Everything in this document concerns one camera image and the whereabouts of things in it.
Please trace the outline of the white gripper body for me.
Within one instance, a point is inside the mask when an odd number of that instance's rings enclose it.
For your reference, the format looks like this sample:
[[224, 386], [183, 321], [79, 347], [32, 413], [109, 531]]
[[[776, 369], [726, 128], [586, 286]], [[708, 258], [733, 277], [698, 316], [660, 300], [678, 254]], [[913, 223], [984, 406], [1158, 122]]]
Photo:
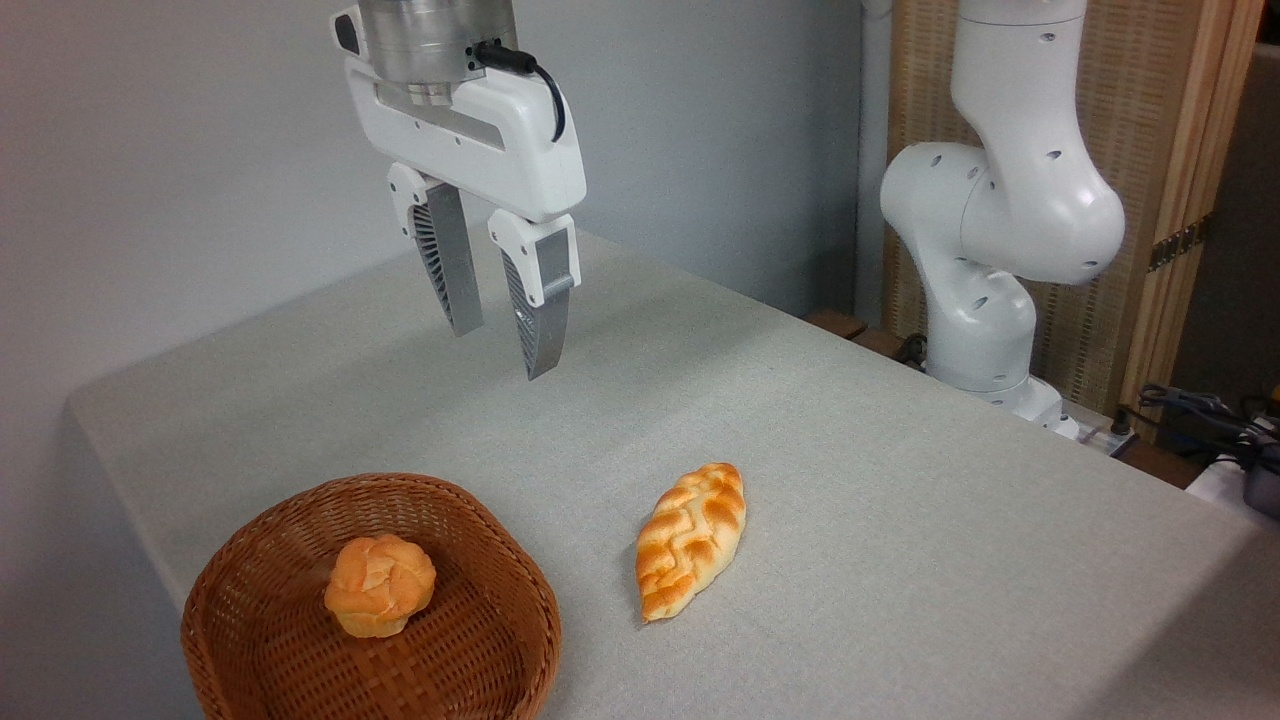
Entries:
[[509, 4], [355, 4], [332, 37], [379, 152], [534, 223], [585, 199], [568, 104], [520, 50]]

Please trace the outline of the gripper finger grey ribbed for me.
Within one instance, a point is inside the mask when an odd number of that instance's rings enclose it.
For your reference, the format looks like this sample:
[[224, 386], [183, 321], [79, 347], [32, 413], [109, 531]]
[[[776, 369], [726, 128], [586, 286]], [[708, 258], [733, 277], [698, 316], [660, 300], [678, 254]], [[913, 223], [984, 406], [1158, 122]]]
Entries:
[[390, 165], [387, 182], [401, 231], [413, 241], [452, 332], [476, 331], [483, 304], [460, 190], [401, 163]]
[[561, 360], [570, 295], [581, 284], [573, 218], [532, 223], [497, 209], [488, 231], [502, 251], [524, 365], [534, 380]]

